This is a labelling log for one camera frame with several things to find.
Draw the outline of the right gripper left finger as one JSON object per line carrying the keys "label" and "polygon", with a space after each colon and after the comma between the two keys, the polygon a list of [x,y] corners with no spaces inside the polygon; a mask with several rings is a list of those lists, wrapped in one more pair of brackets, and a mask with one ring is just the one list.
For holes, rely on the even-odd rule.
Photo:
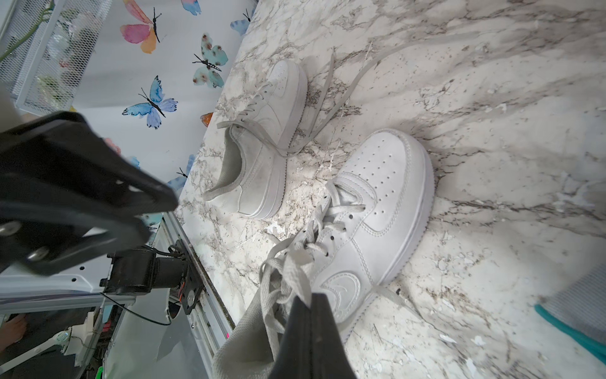
{"label": "right gripper left finger", "polygon": [[296,297],[270,378],[307,379],[312,376],[312,311]]}

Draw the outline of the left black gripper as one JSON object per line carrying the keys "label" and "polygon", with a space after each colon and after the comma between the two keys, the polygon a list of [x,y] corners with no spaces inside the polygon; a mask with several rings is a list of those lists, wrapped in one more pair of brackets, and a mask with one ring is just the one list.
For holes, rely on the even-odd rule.
{"label": "left black gripper", "polygon": [[127,162],[77,113],[1,134],[3,273],[51,276],[142,246],[151,232],[138,217],[177,205],[171,188]]}

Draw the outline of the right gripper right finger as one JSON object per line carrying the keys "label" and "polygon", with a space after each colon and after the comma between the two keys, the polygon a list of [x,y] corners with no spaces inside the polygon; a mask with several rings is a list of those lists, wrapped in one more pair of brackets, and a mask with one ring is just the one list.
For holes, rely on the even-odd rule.
{"label": "right gripper right finger", "polygon": [[328,297],[313,294],[311,306],[311,378],[355,379]]}

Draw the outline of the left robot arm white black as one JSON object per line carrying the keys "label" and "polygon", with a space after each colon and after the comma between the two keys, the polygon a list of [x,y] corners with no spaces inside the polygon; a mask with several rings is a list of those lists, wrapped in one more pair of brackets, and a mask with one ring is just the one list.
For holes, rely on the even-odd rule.
{"label": "left robot arm white black", "polygon": [[178,199],[62,111],[1,135],[1,308],[101,290],[108,254],[143,246]]}

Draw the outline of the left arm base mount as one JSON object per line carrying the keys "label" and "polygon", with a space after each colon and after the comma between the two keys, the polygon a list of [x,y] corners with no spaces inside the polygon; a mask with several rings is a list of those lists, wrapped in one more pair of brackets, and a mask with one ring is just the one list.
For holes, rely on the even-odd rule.
{"label": "left arm base mount", "polygon": [[181,240],[162,252],[151,246],[140,246],[109,254],[110,276],[100,281],[104,293],[111,295],[147,295],[153,289],[176,289],[185,314],[195,309],[205,289],[193,256]]}

